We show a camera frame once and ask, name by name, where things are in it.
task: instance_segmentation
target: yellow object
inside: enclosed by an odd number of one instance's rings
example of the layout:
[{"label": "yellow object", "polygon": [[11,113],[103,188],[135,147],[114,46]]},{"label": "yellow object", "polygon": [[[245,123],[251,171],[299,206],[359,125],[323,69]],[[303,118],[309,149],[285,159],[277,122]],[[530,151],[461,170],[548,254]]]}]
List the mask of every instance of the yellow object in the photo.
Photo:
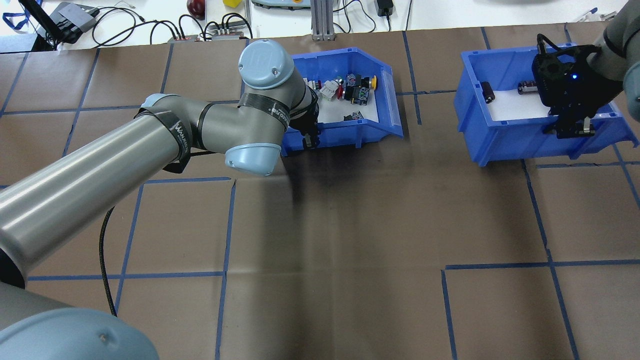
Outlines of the yellow object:
[{"label": "yellow object", "polygon": [[242,3],[242,0],[222,0],[222,3],[231,8],[237,8]]}]

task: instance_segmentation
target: light blue joint cap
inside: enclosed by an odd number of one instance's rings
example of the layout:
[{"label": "light blue joint cap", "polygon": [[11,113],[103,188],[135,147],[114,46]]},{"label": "light blue joint cap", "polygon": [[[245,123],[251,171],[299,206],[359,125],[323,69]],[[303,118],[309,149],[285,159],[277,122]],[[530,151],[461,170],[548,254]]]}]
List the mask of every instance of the light blue joint cap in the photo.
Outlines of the light blue joint cap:
[{"label": "light blue joint cap", "polygon": [[269,176],[280,157],[280,146],[274,143],[248,143],[232,147],[225,153],[228,167],[258,176]]},{"label": "light blue joint cap", "polygon": [[625,74],[623,83],[627,95],[627,107],[634,119],[640,121],[640,61],[633,64]]},{"label": "light blue joint cap", "polygon": [[158,360],[140,331],[102,311],[66,307],[0,331],[0,358],[12,360]]},{"label": "light blue joint cap", "polygon": [[257,90],[281,85],[291,77],[295,68],[291,55],[273,40],[250,43],[238,61],[244,83]]},{"label": "light blue joint cap", "polygon": [[142,105],[140,105],[140,107],[141,108],[146,108],[147,106],[153,106],[160,99],[162,99],[163,97],[167,97],[167,96],[178,96],[178,95],[176,95],[176,94],[151,94],[151,95],[147,96],[147,98],[145,99],[145,102],[143,102]]}]

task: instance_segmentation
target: cable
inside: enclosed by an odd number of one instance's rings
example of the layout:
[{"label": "cable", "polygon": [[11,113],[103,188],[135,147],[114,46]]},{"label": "cable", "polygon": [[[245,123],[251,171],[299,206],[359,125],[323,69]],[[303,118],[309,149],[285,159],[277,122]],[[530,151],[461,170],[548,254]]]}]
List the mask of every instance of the cable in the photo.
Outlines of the cable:
[{"label": "cable", "polygon": [[113,6],[116,6],[117,4],[120,4],[120,3],[125,3],[125,5],[127,5],[128,7],[132,8],[132,9],[136,8],[135,6],[129,4],[128,2],[126,2],[124,0],[120,0],[119,2],[115,3]]},{"label": "cable", "polygon": [[409,18],[411,17],[411,5],[413,5],[413,0],[409,0],[409,12],[406,14],[406,25],[404,26],[404,30],[409,30]]},{"label": "cable", "polygon": [[104,220],[102,221],[102,228],[100,229],[100,242],[98,243],[98,256],[100,257],[100,272],[102,273],[102,283],[104,284],[104,292],[107,295],[109,310],[111,311],[111,314],[113,316],[118,317],[118,314],[116,314],[116,308],[113,305],[113,297],[111,296],[109,280],[107,279],[107,269],[104,266],[104,233],[107,231],[107,224],[109,223],[109,218],[111,217],[113,209],[115,209],[115,206],[107,211],[107,214],[104,215]]},{"label": "cable", "polygon": [[156,29],[156,27],[157,27],[158,25],[164,25],[164,26],[166,26],[167,28],[169,28],[169,31],[171,31],[171,36],[173,37],[173,39],[174,39],[174,40],[177,40],[177,39],[176,39],[176,37],[175,37],[175,33],[173,32],[173,29],[171,28],[171,26],[167,25],[167,24],[166,24],[166,22],[168,22],[168,20],[158,21],[158,22],[154,25],[154,27],[153,27],[153,28],[151,28],[151,33],[149,34],[149,45],[153,45],[153,44],[154,44],[154,41],[153,41],[153,38],[154,38],[154,30]]},{"label": "cable", "polygon": [[[346,7],[345,5],[345,0],[342,0],[342,6]],[[349,20],[349,13],[347,12],[347,9],[344,9],[344,17],[347,19],[347,25],[349,25],[349,31],[347,31],[348,33],[351,32],[351,21]]]},{"label": "cable", "polygon": [[547,44],[549,44],[549,46],[551,48],[553,48],[553,50],[555,51],[562,51],[562,49],[560,49],[557,45],[555,45],[551,40],[549,40],[548,37],[546,37],[545,35],[542,34],[538,34],[538,52],[540,54],[546,54],[547,50],[545,49],[545,44],[544,42],[546,42]]},{"label": "cable", "polygon": [[337,27],[340,29],[340,31],[342,31],[343,33],[345,33],[345,34],[347,33],[346,31],[344,31],[344,29],[342,28],[342,26],[340,26],[340,24],[337,24],[336,22],[334,22],[334,23],[333,23],[333,25],[334,25],[334,26],[337,26]]},{"label": "cable", "polygon": [[127,36],[126,36],[126,37],[124,37],[123,39],[121,39],[120,41],[118,41],[118,42],[116,42],[116,43],[114,43],[114,44],[109,44],[109,43],[108,43],[109,41],[113,40],[114,38],[109,39],[109,40],[107,40],[107,41],[105,41],[105,42],[103,42],[103,43],[98,42],[98,40],[96,40],[96,39],[95,39],[95,30],[98,28],[98,24],[100,24],[100,21],[102,21],[102,20],[103,20],[103,18],[104,18],[105,16],[109,15],[110,13],[120,10],[120,11],[122,11],[122,12],[124,12],[124,13],[128,14],[129,16],[131,16],[131,19],[133,19],[133,25],[134,25],[134,26],[135,26],[135,25],[137,25],[136,15],[138,16],[138,18],[140,19],[140,21],[142,21],[142,22],[144,22],[144,21],[145,21],[145,18],[143,18],[140,14],[138,14],[137,12],[135,12],[135,11],[133,11],[133,10],[131,10],[131,9],[127,9],[127,8],[117,8],[117,7],[115,7],[115,6],[105,6],[105,7],[100,8],[100,9],[110,9],[110,10],[109,10],[109,11],[107,11],[106,13],[104,13],[104,14],[103,14],[99,19],[97,19],[97,20],[96,20],[96,23],[95,23],[95,25],[94,25],[94,27],[91,29],[91,38],[93,39],[93,42],[95,42],[96,44],[98,44],[98,46],[114,46],[114,45],[121,44],[122,42],[124,42],[125,40],[127,40],[127,39],[128,39],[128,38],[133,34],[133,29],[134,29],[134,28],[130,28],[131,32],[130,32],[129,34],[127,34]]},{"label": "cable", "polygon": [[251,30],[251,25],[249,25],[249,22],[242,15],[240,15],[238,13],[231,13],[231,16],[227,18],[227,22],[225,23],[225,27],[227,29],[229,28],[229,20],[233,19],[234,17],[237,17],[237,18],[241,19],[242,21],[244,21],[244,23],[246,24],[246,28],[249,29],[249,35],[251,36],[251,38],[253,38],[253,31]]},{"label": "cable", "polygon": [[127,31],[131,31],[131,30],[133,30],[133,29],[139,28],[139,27],[140,27],[140,26],[142,26],[142,25],[155,24],[155,23],[158,23],[158,21],[156,21],[156,20],[152,20],[152,21],[145,21],[145,22],[142,22],[141,24],[137,24],[137,25],[131,26],[130,28],[124,29],[123,31],[119,32],[118,34],[116,34],[115,36],[111,37],[109,40],[107,40],[107,41],[105,41],[105,42],[96,42],[96,44],[97,44],[97,45],[96,45],[96,46],[94,46],[93,48],[94,48],[94,49],[96,49],[96,48],[98,48],[98,47],[100,47],[100,46],[114,46],[114,45],[118,45],[118,44],[122,43],[124,40],[127,40],[127,38],[128,38],[131,34],[130,34],[130,35],[127,35],[127,37],[125,37],[124,39],[122,39],[122,40],[120,40],[120,41],[118,41],[118,42],[116,42],[116,43],[114,43],[114,44],[106,44],[106,43],[108,43],[108,42],[112,41],[113,39],[115,39],[115,38],[119,37],[120,35],[122,35],[122,34],[126,33]]},{"label": "cable", "polygon": [[182,20],[188,17],[190,19],[193,19],[193,21],[196,22],[196,24],[198,24],[198,27],[200,28],[200,33],[204,34],[204,29],[202,28],[202,25],[200,25],[200,22],[198,21],[198,19],[194,18],[191,15],[185,14],[183,13],[182,15],[180,15],[180,17],[178,18],[178,27],[180,28],[180,35],[182,36],[182,38],[184,38],[184,30],[182,29]]},{"label": "cable", "polygon": [[[341,11],[341,10],[344,10],[344,13],[345,13],[345,14],[347,14],[346,8],[347,8],[349,5],[353,4],[353,3],[358,3],[358,4],[360,4],[360,8],[362,9],[362,13],[363,13],[366,17],[368,17],[368,18],[369,18],[369,20],[371,20],[371,22],[373,23],[373,29],[371,29],[371,30],[369,30],[369,31],[367,31],[367,32],[368,32],[368,33],[372,33],[372,32],[374,32],[374,31],[376,31],[376,21],[375,21],[371,16],[369,16],[369,14],[364,10],[364,5],[362,4],[362,2],[361,2],[360,0],[351,0],[351,1],[350,1],[350,2],[348,2],[346,5],[344,5],[342,8],[339,8],[339,9],[337,9],[337,10],[334,10],[333,12],[339,12],[339,11]],[[351,23],[349,23],[349,32],[351,32]]]},{"label": "cable", "polygon": [[208,35],[211,35],[211,36],[213,37],[213,34],[210,34],[210,33],[208,33],[208,32],[207,32],[207,29],[209,29],[209,25],[215,25],[215,26],[216,26],[216,29],[218,29],[218,32],[220,32],[220,24],[218,24],[218,23],[217,23],[217,22],[215,22],[215,21],[209,21],[209,22],[204,26],[204,31],[205,31],[205,32],[202,34],[202,38],[203,38],[205,41],[207,40],[207,36],[206,36],[207,34],[208,34]]}]

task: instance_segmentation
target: power adapter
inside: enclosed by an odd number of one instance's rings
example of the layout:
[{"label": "power adapter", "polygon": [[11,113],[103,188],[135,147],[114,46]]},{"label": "power adapter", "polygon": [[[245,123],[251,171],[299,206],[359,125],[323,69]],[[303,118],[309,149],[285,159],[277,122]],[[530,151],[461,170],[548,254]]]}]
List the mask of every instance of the power adapter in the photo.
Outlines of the power adapter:
[{"label": "power adapter", "polygon": [[394,13],[394,0],[375,0],[378,16],[391,16]]}]

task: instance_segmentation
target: white table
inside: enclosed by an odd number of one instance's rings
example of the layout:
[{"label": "white table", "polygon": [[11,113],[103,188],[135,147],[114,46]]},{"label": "white table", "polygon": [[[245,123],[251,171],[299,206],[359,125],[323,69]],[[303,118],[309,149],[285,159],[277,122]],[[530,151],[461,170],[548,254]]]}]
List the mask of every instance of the white table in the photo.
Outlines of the white table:
[{"label": "white table", "polygon": [[[77,4],[92,6],[113,6],[117,0],[75,0]],[[0,0],[0,12],[20,10],[17,0]],[[387,20],[376,15],[373,0],[362,0],[367,13],[376,21],[376,31],[387,31]],[[51,13],[60,0],[45,0],[43,8]],[[147,20],[171,20],[187,13],[186,0],[128,0]],[[500,26],[519,24],[549,24],[572,22],[588,10],[597,7],[599,13],[619,11],[626,0],[413,0],[409,29],[466,28],[473,26]],[[394,14],[390,17],[392,30],[404,30],[409,0],[395,0]],[[220,21],[227,12],[245,14],[244,4],[238,8],[226,7],[222,0],[208,0],[206,21]],[[348,7],[349,18],[354,32],[367,32],[372,23],[367,19],[357,3]],[[290,11],[284,9],[265,9],[251,4],[251,23],[255,37],[275,38],[311,34],[310,10]],[[334,21],[346,28],[344,12],[336,13]],[[182,21],[185,33],[199,33],[191,19]],[[126,14],[108,15],[96,29],[96,38],[104,41],[132,25],[132,19]],[[133,35],[120,46],[149,44],[149,33],[153,25],[145,25],[134,30]],[[0,35],[12,34],[8,26],[0,23]],[[154,43],[169,39],[170,33],[164,26],[158,26],[154,32]],[[90,35],[83,35],[75,44],[63,44],[59,49],[86,49],[95,46]]]}]

